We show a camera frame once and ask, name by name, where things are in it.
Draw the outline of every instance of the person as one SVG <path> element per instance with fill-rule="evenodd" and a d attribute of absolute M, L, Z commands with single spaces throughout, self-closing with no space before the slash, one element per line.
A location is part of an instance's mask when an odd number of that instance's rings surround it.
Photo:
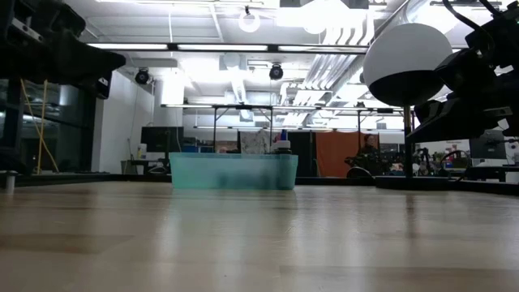
<path fill-rule="evenodd" d="M 376 154 L 376 137 L 371 134 L 364 135 L 364 147 L 360 150 L 361 154 Z"/>

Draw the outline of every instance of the translucent storage container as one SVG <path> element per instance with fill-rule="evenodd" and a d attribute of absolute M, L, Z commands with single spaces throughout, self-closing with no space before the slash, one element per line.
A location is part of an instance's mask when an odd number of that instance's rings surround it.
<path fill-rule="evenodd" d="M 294 189 L 297 155 L 169 154 L 175 189 Z"/>

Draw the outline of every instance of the ceiling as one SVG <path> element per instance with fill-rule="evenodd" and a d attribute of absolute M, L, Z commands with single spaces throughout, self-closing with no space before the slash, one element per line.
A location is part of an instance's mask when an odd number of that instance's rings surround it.
<path fill-rule="evenodd" d="M 193 5 L 141 5 L 134 3 L 97 2 L 96 0 L 65 0 L 87 21 L 88 30 L 82 35 L 82 41 L 86 42 L 205 42 L 205 43 L 261 43 L 261 44 L 323 44 L 327 41 L 326 30 L 319 34 L 309 33 L 305 28 L 279 26 L 281 22 L 280 2 L 271 0 L 264 2 L 264 8 L 251 8 L 251 13 L 259 15 L 259 28 L 255 32 L 245 32 L 238 25 L 240 15 L 244 12 L 243 6 L 193 6 Z M 373 15 L 373 26 L 376 30 L 392 13 L 404 2 L 404 0 L 387 0 L 387 6 L 377 6 L 371 9 Z M 408 11 L 412 7 L 419 6 L 417 3 L 425 3 L 416 13 L 407 18 L 412 22 L 428 24 L 437 27 L 444 32 L 452 45 L 464 45 L 464 37 L 470 29 L 454 19 L 444 7 L 432 7 L 427 0 L 410 0 Z M 490 14 L 481 9 L 465 9 L 463 14 L 478 24 L 489 21 Z M 333 15 L 335 10 L 328 9 L 323 12 L 324 17 Z M 358 31 L 356 24 L 352 24 L 354 30 Z M 124 70 L 135 72 L 134 64 L 149 59 L 178 61 L 178 67 L 185 75 L 185 97 L 190 101 L 204 101 L 209 103 L 219 102 L 225 92 L 232 91 L 235 86 L 231 84 L 232 78 L 228 70 L 221 69 L 221 55 L 219 53 L 130 53 L 127 55 L 128 63 Z M 280 94 L 281 86 L 292 80 L 302 82 L 315 66 L 316 56 L 314 54 L 242 54 L 249 62 L 263 61 L 268 64 L 278 62 L 285 71 L 283 80 L 271 81 L 268 77 L 268 67 L 251 66 L 242 73 L 243 87 L 248 92 L 276 92 Z M 324 75 L 331 74 L 333 62 L 338 59 L 328 60 L 328 69 L 322 69 Z M 353 94 L 347 101 L 333 104 L 333 106 L 351 106 L 357 101 L 363 101 L 366 106 L 384 106 L 374 99 L 366 100 L 363 93 L 367 88 L 359 88 L 362 85 L 349 86 L 350 79 L 360 74 L 358 68 L 362 69 L 362 59 L 349 60 L 350 65 L 342 68 L 341 78 L 337 79 L 330 90 L 337 96 L 342 92 L 344 95 Z M 158 75 L 167 74 L 170 68 L 155 68 L 150 71 Z M 437 95 L 442 96 L 448 90 L 444 88 Z"/>

